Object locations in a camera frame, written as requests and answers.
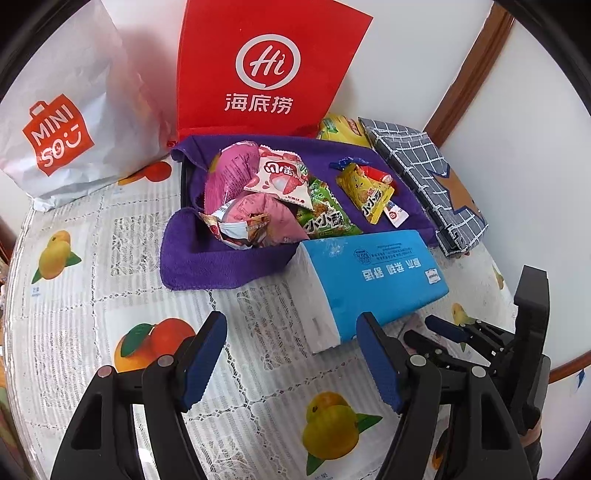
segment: tablecloth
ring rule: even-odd
[[[101,365],[113,364],[130,328],[172,317],[197,330],[214,309],[228,318],[228,340],[203,400],[184,417],[208,478],[375,476],[398,416],[380,400],[355,340],[310,353],[282,274],[234,290],[170,291],[162,285],[160,243],[180,207],[180,165],[165,162],[171,166],[167,178],[114,184],[48,213],[31,211],[24,223],[8,278],[5,360],[11,408],[38,478],[49,478],[86,386]],[[70,255],[65,266],[42,268],[43,276],[55,275],[48,280],[38,268],[55,241],[68,242]],[[477,317],[512,330],[516,308],[484,245],[455,259],[432,252],[450,293],[388,325],[389,335],[408,328],[424,332],[430,313],[449,321],[454,315]],[[448,347],[458,356],[478,357],[469,347]],[[301,441],[306,407],[325,391],[339,393],[358,413],[382,419],[361,433],[350,453],[308,476]],[[448,413],[442,408],[437,434]],[[134,407],[134,415],[146,477],[156,479],[142,407]],[[433,476],[429,466],[426,478]]]

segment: green snack package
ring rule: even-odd
[[[349,220],[325,182],[314,179],[310,183],[309,192],[313,210],[300,207],[295,217],[312,240],[363,233]]]

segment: yellow plastic packaging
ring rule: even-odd
[[[320,140],[332,140],[334,142],[350,143],[360,147],[371,148],[365,130],[360,123],[344,115],[327,113],[319,125],[318,136]]]
[[[347,165],[336,177],[336,183],[372,225],[378,223],[384,207],[394,194],[390,185],[367,178],[356,163]]]

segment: brown star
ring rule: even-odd
[[[453,213],[460,213],[462,210],[468,209],[482,220],[482,223],[485,223],[484,217],[476,206],[476,203],[474,203],[474,200],[472,200],[466,187],[450,166],[447,167],[447,175],[445,176],[435,173],[434,171],[430,173],[438,184],[447,190],[447,196],[449,198],[449,203],[452,206]]]

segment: metal screw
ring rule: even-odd
[[[169,367],[174,362],[174,357],[172,355],[163,355],[158,358],[158,365],[161,367]]]
[[[113,367],[110,367],[109,365],[104,365],[99,368],[99,371],[96,374],[101,378],[105,378],[108,377],[111,373],[113,373]]]
[[[415,366],[415,367],[424,367],[425,365],[427,365],[427,360],[425,359],[425,357],[423,357],[422,355],[413,355],[410,358],[410,362]]]
[[[483,378],[486,376],[486,370],[479,366],[472,367],[472,375],[478,378]]]

